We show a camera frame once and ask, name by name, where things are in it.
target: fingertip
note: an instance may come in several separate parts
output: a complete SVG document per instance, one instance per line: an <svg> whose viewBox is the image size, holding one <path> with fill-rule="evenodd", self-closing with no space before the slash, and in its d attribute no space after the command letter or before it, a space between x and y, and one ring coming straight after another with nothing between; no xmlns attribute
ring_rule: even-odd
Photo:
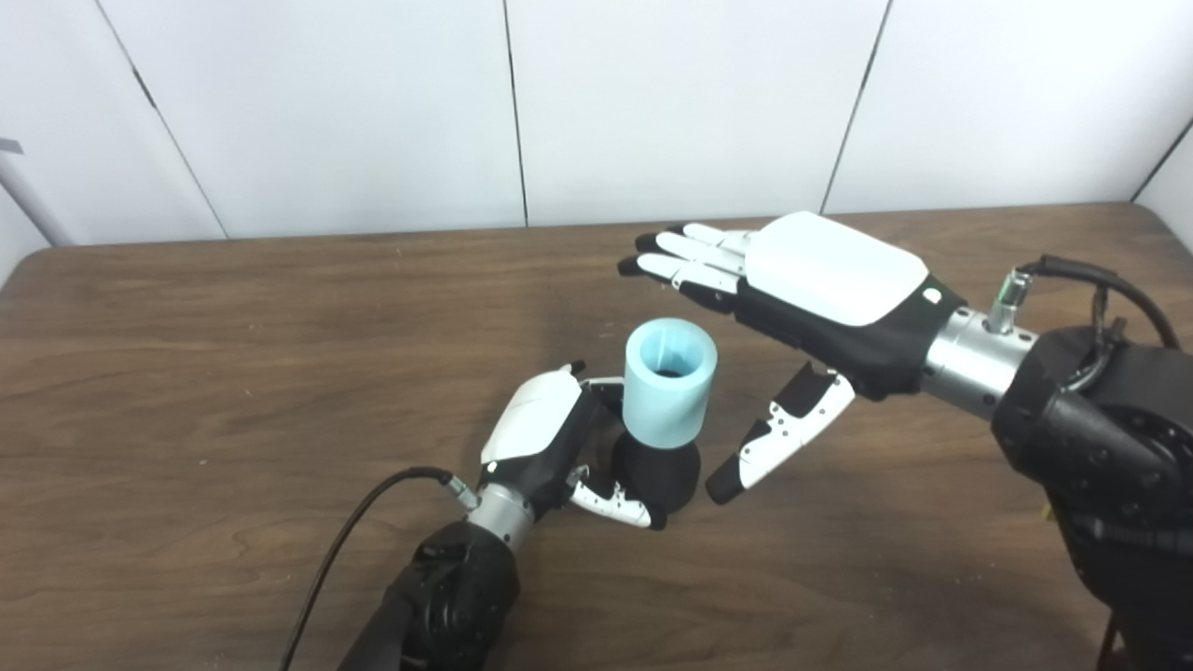
<svg viewBox="0 0 1193 671"><path fill-rule="evenodd" d="M654 252L657 254L666 254L662 247L659 246L659 234L657 233L644 233L638 235L633 241L633 247L639 252Z"/></svg>
<svg viewBox="0 0 1193 671"><path fill-rule="evenodd" d="M622 277L638 277L645 275L647 271L638 265L638 257L630 257L617 263L617 273Z"/></svg>

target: silver cylindrical joint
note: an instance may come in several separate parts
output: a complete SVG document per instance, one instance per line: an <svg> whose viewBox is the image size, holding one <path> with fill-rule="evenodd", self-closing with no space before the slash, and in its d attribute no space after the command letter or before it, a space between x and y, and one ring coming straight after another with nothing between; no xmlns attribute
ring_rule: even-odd
<svg viewBox="0 0 1193 671"><path fill-rule="evenodd" d="M534 525L534 511L530 501L518 492L489 482L477 492L481 504L464 517L471 524L501 538L509 549L518 552L530 528Z"/></svg>
<svg viewBox="0 0 1193 671"><path fill-rule="evenodd" d="M994 300L994 306L990 308L990 315L984 322L985 330L999 336L1010 333L1015 327L1019 308L1027 298L1027 291L1031 288L1031 275L1019 270L1008 272L1006 279L1002 281L999 297Z"/></svg>
<svg viewBox="0 0 1193 671"><path fill-rule="evenodd" d="M953 312L928 349L920 388L989 420L1037 336L1014 326L1006 334L991 333L987 320L970 308Z"/></svg>

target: black cable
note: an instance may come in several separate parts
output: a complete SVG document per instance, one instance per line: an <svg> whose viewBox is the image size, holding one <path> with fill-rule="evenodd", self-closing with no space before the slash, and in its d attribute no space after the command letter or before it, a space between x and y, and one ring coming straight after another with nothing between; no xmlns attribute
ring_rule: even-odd
<svg viewBox="0 0 1193 671"><path fill-rule="evenodd" d="M327 548L327 554L323 555L323 561L315 571L315 580L311 583L310 590L307 592L307 599L302 604L302 610L298 611L298 621L295 622L295 629L290 633L290 640L286 641L286 647L282 653L282 664L278 665L278 671L286 671L290 669L290 663L293 660L295 651L298 648L298 640L302 639L303 629L307 628L307 620L310 618L310 611L315 608L315 599L319 598L319 591L323 587L323 580L327 579L327 572L332 568L332 562L335 561L335 555L340 554L340 548L344 546L344 541L347 540L348 534L352 533L352 528L357 525L357 522L360 522L360 518L369 511L369 506L377 500L377 497L385 493L385 490L389 490L402 480L408 480L410 478L431 478L438 480L440 485L447 485L451 482L452 474L451 472L441 468L416 466L390 475L389 478L382 480L379 485L373 487L371 492L365 494L365 498L360 500L357 509L353 510L352 515L350 515L347 521L344 522L344 527L340 529L340 533L336 534L335 540L332 541L332 547Z"/></svg>
<svg viewBox="0 0 1193 671"><path fill-rule="evenodd" d="M1098 664L1094 671L1109 671L1111 653L1114 652L1114 639L1118 636L1118 626L1114 623L1114 614L1106 621L1106 633L1102 634L1102 647L1098 651Z"/></svg>
<svg viewBox="0 0 1193 671"><path fill-rule="evenodd" d="M1168 316L1160 309L1160 306L1144 294L1142 289L1123 279L1111 270L1046 254L1040 257L1040 260L1025 264L1016 270L1040 277L1063 277L1065 279L1076 279L1096 287L1113 289L1143 310L1143 314L1148 316L1148 320L1156 328L1156 333L1160 334L1160 341L1166 347L1170 350L1181 349L1180 339L1176 338L1176 331L1173 330L1172 322L1168 321Z"/></svg>

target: robotic finger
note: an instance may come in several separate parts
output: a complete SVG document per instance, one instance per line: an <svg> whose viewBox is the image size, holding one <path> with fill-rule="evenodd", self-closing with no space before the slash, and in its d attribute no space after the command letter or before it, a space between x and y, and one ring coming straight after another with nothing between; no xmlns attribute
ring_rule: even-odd
<svg viewBox="0 0 1193 671"><path fill-rule="evenodd" d="M820 374L811 363L804 364L771 401L771 419L754 423L737 454L705 481L709 497L724 505L756 485L820 436L854 396L853 386L841 375Z"/></svg>
<svg viewBox="0 0 1193 671"><path fill-rule="evenodd" d="M568 482L575 487L571 503L588 512L643 529L661 530L667 527L663 510L628 499L625 487L611 478L593 475L587 466L574 468Z"/></svg>

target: white wall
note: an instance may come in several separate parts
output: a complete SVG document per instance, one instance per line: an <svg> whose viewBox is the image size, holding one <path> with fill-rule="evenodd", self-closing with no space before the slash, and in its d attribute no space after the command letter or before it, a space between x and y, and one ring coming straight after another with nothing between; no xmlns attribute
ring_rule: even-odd
<svg viewBox="0 0 1193 671"><path fill-rule="evenodd" d="M8 192L0 189L0 287L21 259L45 246L45 238Z"/></svg>
<svg viewBox="0 0 1193 671"><path fill-rule="evenodd" d="M1193 2L0 0L0 93L61 244L1124 201Z"/></svg>
<svg viewBox="0 0 1193 671"><path fill-rule="evenodd" d="M0 0L0 189L58 244L223 238L93 0Z"/></svg>
<svg viewBox="0 0 1193 671"><path fill-rule="evenodd" d="M898 0L826 211L1126 201L1191 116L1187 0Z"/></svg>
<svg viewBox="0 0 1193 671"><path fill-rule="evenodd" d="M531 224L818 210L884 0L508 0Z"/></svg>
<svg viewBox="0 0 1193 671"><path fill-rule="evenodd" d="M1193 251L1193 133L1186 134L1136 203L1156 213Z"/></svg>
<svg viewBox="0 0 1193 671"><path fill-rule="evenodd" d="M101 0L233 238L523 226L500 0Z"/></svg>

